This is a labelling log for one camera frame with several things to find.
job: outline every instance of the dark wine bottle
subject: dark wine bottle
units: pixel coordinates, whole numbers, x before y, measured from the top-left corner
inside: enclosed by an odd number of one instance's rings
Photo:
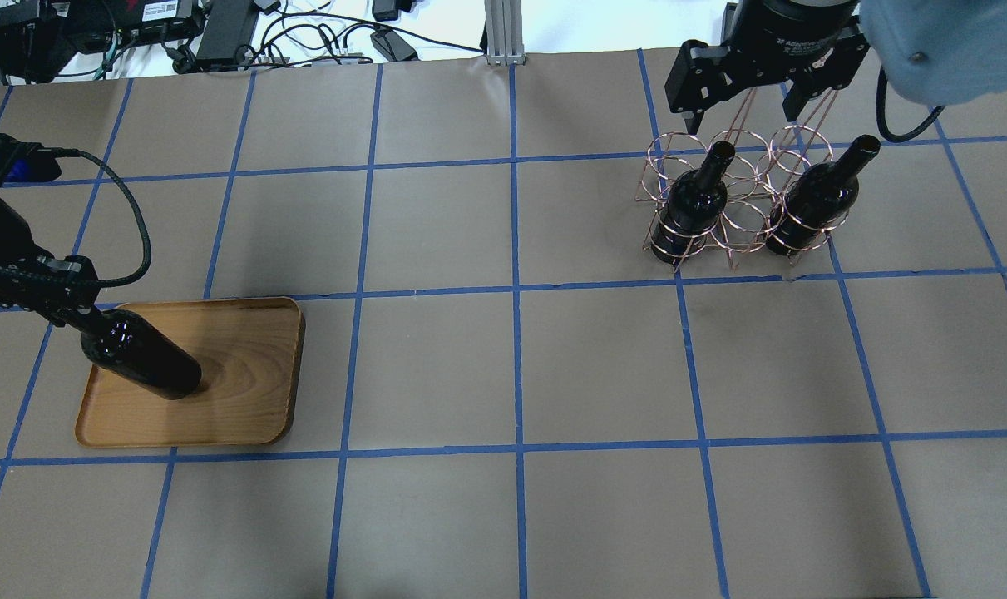
[[[78,323],[90,361],[168,400],[196,391],[200,368],[152,323],[128,310],[98,312]]]
[[[784,196],[783,205],[777,205],[769,216],[774,228],[766,239],[769,251],[794,256],[811,247],[819,229],[826,228],[857,200],[857,174],[879,151],[879,140],[860,136],[839,160],[815,164],[803,173]],[[784,214],[784,207],[790,216]]]
[[[712,228],[724,210],[728,192],[721,177],[735,155],[732,144],[717,141],[697,170],[680,175],[671,185],[666,208],[652,233],[652,251],[660,261],[674,263],[704,246],[706,238],[698,236]]]

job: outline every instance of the silver metal bracket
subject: silver metal bracket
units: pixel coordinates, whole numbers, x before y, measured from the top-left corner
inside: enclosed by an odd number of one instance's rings
[[[488,64],[526,64],[522,42],[522,0],[484,0]]]

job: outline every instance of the white label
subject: white label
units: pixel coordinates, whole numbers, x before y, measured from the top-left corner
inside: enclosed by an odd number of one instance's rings
[[[168,2],[154,2],[145,5],[145,14],[141,20],[154,21],[159,19],[171,19],[177,16],[177,0]]]

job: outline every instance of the wooden tray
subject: wooden tray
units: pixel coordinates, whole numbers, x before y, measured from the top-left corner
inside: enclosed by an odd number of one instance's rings
[[[124,304],[196,357],[202,391],[177,401],[97,365],[74,436],[91,448],[274,443],[293,423],[303,315],[286,297]]]

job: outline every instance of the power adapter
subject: power adapter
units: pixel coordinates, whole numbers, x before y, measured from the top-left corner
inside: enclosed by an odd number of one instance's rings
[[[370,42],[389,61],[418,60],[418,52],[392,29],[370,34]]]

